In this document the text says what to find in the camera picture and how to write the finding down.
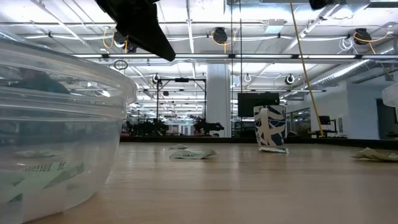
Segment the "yellow pole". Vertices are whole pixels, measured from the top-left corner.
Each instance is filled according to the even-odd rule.
[[[319,131],[320,131],[321,136],[323,137],[323,130],[322,130],[321,121],[319,120],[319,114],[318,114],[317,104],[315,103],[315,99],[314,99],[313,94],[312,94],[311,83],[310,83],[310,80],[308,79],[307,69],[305,68],[305,63],[304,63],[304,58],[303,58],[303,51],[302,51],[302,49],[301,49],[300,37],[299,37],[299,32],[297,31],[297,24],[296,24],[296,19],[295,19],[295,17],[294,17],[294,10],[293,10],[293,4],[292,4],[292,3],[290,3],[290,10],[292,11],[292,17],[293,17],[293,22],[294,22],[294,29],[295,29],[295,31],[296,31],[296,38],[297,38],[297,43],[298,43],[298,50],[300,51],[301,63],[303,64],[303,70],[304,70],[304,75],[305,75],[305,81],[307,82],[308,90],[310,91],[313,109],[315,110],[315,114],[317,115],[317,120],[318,120],[318,125],[319,125]]]

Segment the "black monitor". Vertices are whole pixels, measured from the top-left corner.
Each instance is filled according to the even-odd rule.
[[[278,93],[238,93],[238,116],[252,118],[253,108],[262,105],[279,105]]]
[[[329,116],[319,116],[319,122],[321,125],[330,125],[330,117]]]

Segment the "white column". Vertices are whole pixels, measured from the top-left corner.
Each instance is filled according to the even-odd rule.
[[[220,137],[231,137],[231,92],[228,64],[207,65],[206,119],[209,123],[220,123],[224,131],[214,131]]]

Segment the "crumpled paper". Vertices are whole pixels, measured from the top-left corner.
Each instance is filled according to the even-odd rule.
[[[16,152],[16,157],[22,158],[40,158],[40,157],[53,157],[53,156],[64,156],[65,153],[61,151],[54,151],[50,149],[43,150],[28,150]]]
[[[53,187],[81,174],[84,162],[51,162],[27,166],[23,170],[0,170],[0,204],[7,203],[20,194]]]
[[[169,158],[170,159],[205,159],[207,157],[215,156],[215,155],[218,155],[218,153],[212,149],[209,149],[206,151],[201,151],[201,152],[179,150],[179,151],[176,151],[173,154],[171,154]]]
[[[189,146],[184,144],[176,144],[174,146],[170,146],[169,149],[188,149]]]
[[[288,149],[277,149],[277,148],[273,148],[273,147],[260,147],[259,151],[260,152],[276,152],[276,153],[284,153],[284,154],[289,153]]]
[[[398,156],[394,153],[390,153],[388,156],[386,154],[377,152],[374,149],[366,148],[362,151],[357,152],[352,156],[355,159],[372,159],[377,161],[386,161],[386,162],[398,162]]]

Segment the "clear plastic container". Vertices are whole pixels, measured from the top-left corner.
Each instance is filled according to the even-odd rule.
[[[382,99],[383,103],[386,106],[396,108],[396,115],[398,120],[398,83],[385,88],[382,93]]]
[[[62,212],[98,191],[136,91],[107,67],[0,40],[0,223]]]

